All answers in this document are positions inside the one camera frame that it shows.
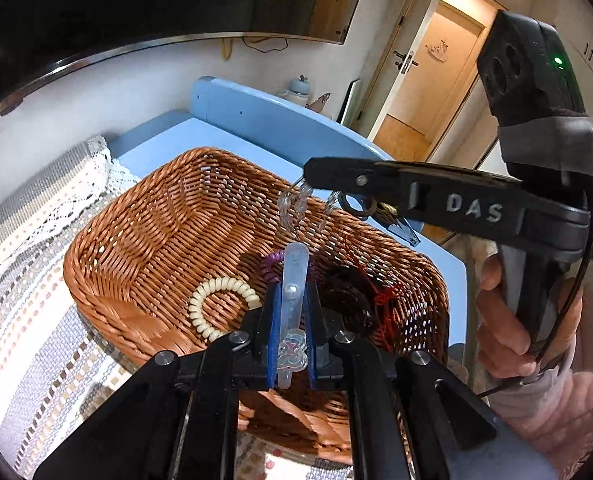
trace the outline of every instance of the television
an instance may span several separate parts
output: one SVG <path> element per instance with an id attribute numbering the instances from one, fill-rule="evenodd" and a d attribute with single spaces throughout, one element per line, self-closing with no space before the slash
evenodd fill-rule
<path id="1" fill-rule="evenodd" d="M 91 63 L 232 36 L 343 43 L 358 0 L 0 0 L 0 114 Z"/>

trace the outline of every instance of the gray tape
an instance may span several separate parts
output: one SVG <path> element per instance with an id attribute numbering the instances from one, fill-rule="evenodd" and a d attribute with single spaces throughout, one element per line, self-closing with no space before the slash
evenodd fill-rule
<path id="1" fill-rule="evenodd" d="M 546 117 L 499 127 L 505 162 L 593 176 L 593 124 L 587 117 Z"/>

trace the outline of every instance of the metal rivet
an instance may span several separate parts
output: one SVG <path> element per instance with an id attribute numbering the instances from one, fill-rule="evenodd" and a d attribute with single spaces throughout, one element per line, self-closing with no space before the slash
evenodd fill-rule
<path id="1" fill-rule="evenodd" d="M 410 354 L 410 359 L 413 360 L 413 363 L 419 366 L 425 366 L 430 362 L 430 356 L 427 352 L 423 350 L 414 350 Z"/>
<path id="2" fill-rule="evenodd" d="M 334 335 L 334 339 L 337 343 L 352 343 L 352 341 L 354 341 L 354 334 L 347 330 L 339 330 L 339 332 Z"/>
<path id="3" fill-rule="evenodd" d="M 172 361 L 174 361 L 174 354 L 169 350 L 163 350 L 154 356 L 154 362 L 160 366 L 167 366 Z"/>
<path id="4" fill-rule="evenodd" d="M 230 339 L 230 343 L 240 345 L 245 343 L 250 338 L 250 335 L 243 330 L 236 330 L 232 332 L 227 338 Z"/>

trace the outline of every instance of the brown woven basket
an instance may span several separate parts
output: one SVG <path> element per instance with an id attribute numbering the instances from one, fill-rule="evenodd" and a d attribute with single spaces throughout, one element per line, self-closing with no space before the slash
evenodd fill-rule
<path id="1" fill-rule="evenodd" d="M 78 234 L 65 257 L 65 281 L 83 314 L 139 365 L 163 349 L 204 349 L 188 317 L 188 298 L 200 283 L 221 276 L 246 280 L 263 298 L 259 264 L 291 241 L 276 206 L 288 187 L 222 150 L 186 152 L 118 197 Z M 426 349 L 445 361 L 448 295 L 432 262 L 342 210 L 318 233 L 323 209 L 321 200 L 309 199 L 299 231 L 321 270 L 349 264 L 348 247 L 372 276 L 401 283 L 395 351 Z M 218 292 L 203 308 L 206 320 L 230 331 L 239 327 L 247 305 L 231 292 Z M 311 391 L 305 372 L 294 375 L 289 390 L 241 392 L 240 399 L 241 429 L 298 452 L 351 462 L 345 396 Z"/>

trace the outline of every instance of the white door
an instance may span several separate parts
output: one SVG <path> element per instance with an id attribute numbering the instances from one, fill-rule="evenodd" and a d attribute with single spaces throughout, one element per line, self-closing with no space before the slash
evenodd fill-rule
<path id="1" fill-rule="evenodd" d="M 387 113 L 432 142 L 432 125 L 470 59 L 483 27 L 441 3 Z M 431 54 L 430 48 L 437 48 Z"/>
<path id="2" fill-rule="evenodd" d="M 406 1 L 406 4 L 409 4 L 409 8 L 387 53 L 379 78 L 368 90 L 354 128 L 364 137 L 373 139 L 377 134 L 386 115 L 386 101 L 403 82 L 439 0 L 412 0 Z"/>

